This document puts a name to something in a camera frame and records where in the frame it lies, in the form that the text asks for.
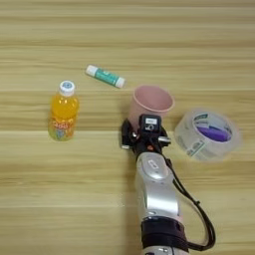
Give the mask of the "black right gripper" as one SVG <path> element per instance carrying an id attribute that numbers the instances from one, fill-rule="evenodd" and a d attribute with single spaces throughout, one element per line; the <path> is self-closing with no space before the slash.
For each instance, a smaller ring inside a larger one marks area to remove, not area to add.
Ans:
<path id="1" fill-rule="evenodd" d="M 132 132 L 132 126 L 128 119 L 125 119 L 121 128 L 122 131 L 122 148 L 131 147 L 135 155 L 143 152 L 156 152 L 162 154 L 164 142 L 171 144 L 171 139 L 164 128 L 159 133 L 141 133 Z"/>

